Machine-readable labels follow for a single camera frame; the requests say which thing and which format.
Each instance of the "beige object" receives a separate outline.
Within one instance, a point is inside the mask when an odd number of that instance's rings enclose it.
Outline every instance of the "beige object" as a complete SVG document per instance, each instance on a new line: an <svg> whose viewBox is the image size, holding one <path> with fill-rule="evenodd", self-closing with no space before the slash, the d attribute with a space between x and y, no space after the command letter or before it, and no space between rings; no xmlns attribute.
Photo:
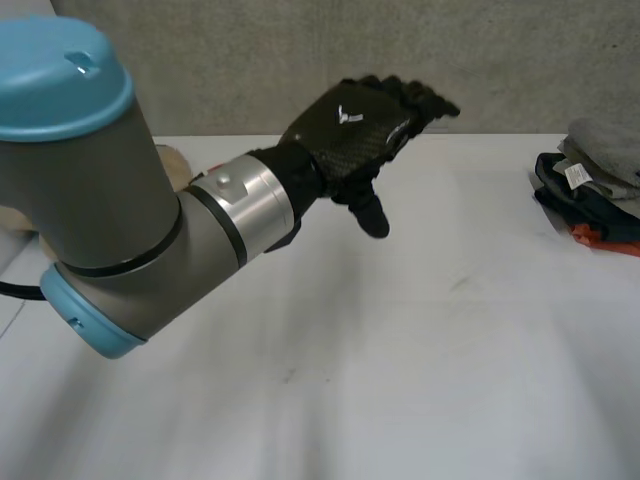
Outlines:
<svg viewBox="0 0 640 480"><path fill-rule="evenodd" d="M184 156L175 148L168 145L157 145L158 154L162 161L164 171L169 177L173 191L177 192L185 188L191 179L193 174L189 163ZM14 231L35 231L33 224L19 211L0 206L0 226ZM51 247L47 244L47 241L40 236L40 247L44 251L47 257L52 260L56 259L55 253L51 250Z"/></svg>

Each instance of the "black cable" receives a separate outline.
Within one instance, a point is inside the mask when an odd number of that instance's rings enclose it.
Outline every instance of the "black cable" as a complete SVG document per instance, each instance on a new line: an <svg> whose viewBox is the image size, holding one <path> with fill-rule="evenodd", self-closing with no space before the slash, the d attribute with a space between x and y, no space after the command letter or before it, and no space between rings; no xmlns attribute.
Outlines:
<svg viewBox="0 0 640 480"><path fill-rule="evenodd" d="M16 285L14 283L0 282L0 295L22 300L46 300L40 287L35 285Z"/></svg>

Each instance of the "gray concrete wall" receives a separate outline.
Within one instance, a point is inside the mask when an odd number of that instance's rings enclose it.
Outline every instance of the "gray concrete wall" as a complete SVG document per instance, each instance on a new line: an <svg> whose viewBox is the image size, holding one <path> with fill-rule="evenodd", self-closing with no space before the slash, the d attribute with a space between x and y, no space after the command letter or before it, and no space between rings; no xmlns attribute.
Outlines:
<svg viewBox="0 0 640 480"><path fill-rule="evenodd" d="M155 134L280 133L329 85L368 72L450 95L463 110L454 132L640 115L637 0L53 4L111 35Z"/></svg>

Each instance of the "white table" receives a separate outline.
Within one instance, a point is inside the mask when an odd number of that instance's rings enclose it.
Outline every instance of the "white table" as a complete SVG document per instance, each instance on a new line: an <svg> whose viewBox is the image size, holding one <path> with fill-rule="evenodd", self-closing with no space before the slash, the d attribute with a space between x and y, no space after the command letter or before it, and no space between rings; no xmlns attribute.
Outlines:
<svg viewBox="0 0 640 480"><path fill-rule="evenodd" d="M21 308L0 478L640 478L640 261L532 200L560 139L412 142L376 184L387 240L318 202L290 247L121 360L46 303L0 304L5 325ZM197 170L275 138L160 140ZM45 265L32 248L3 278Z"/></svg>

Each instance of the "pile of clothing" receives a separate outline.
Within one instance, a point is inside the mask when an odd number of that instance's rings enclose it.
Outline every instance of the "pile of clothing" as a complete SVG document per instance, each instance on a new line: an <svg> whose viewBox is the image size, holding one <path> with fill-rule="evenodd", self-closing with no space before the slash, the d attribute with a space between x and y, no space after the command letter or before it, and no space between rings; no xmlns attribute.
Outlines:
<svg viewBox="0 0 640 480"><path fill-rule="evenodd" d="M536 199L579 243L640 257L640 129L579 119L559 150L538 157Z"/></svg>

